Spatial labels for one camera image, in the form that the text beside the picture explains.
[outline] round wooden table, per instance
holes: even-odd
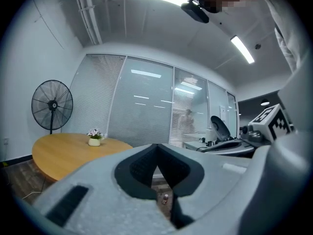
[[[128,149],[129,144],[105,139],[98,147],[88,145],[85,134],[58,133],[44,136],[33,145],[33,160],[44,176],[52,181],[63,179],[86,162]]]

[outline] fan stand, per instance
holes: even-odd
[[[58,108],[58,102],[56,101],[56,98],[48,102],[48,107],[49,107],[49,110],[51,111],[50,134],[52,134],[53,119],[54,119],[55,111]]]

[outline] black slot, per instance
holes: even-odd
[[[63,227],[82,201],[88,188],[75,186],[46,215],[46,218]]]

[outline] ceiling pipe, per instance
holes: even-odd
[[[97,25],[96,16],[95,16],[94,10],[93,10],[92,0],[86,0],[86,1],[87,1],[87,6],[89,7],[89,14],[90,14],[90,18],[91,18],[91,24],[93,26],[94,32],[96,33],[97,40],[98,40],[99,44],[102,44],[100,31],[99,31],[99,28],[98,28],[98,25]]]
[[[148,8],[149,8],[149,4],[147,4],[147,6],[145,8],[145,13],[143,15],[142,25],[141,25],[141,34],[143,34],[145,27],[146,27]]]
[[[127,37],[127,26],[126,26],[126,0],[124,0],[124,27],[125,27],[125,37]]]
[[[108,19],[108,29],[109,29],[109,33],[112,32],[111,30],[111,20],[110,20],[110,10],[109,10],[109,0],[104,0],[105,1],[105,6],[106,6],[106,12],[107,12],[107,19]]]
[[[93,45],[95,45],[95,38],[93,36],[93,32],[90,30],[90,24],[89,24],[89,21],[88,19],[86,18],[86,10],[84,10],[84,4],[83,4],[83,1],[82,0],[76,0],[77,1],[77,5],[78,5],[78,9],[79,9],[79,12],[82,16],[82,19],[83,19],[83,22],[84,22],[84,25],[85,25],[85,28],[86,28],[86,31],[89,35],[89,38],[91,40],[91,43]]]

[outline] glass partition wall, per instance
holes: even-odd
[[[235,97],[208,80],[173,66],[122,55],[89,54],[70,90],[73,112],[62,132],[99,128],[133,147],[205,137],[210,117],[237,136]]]

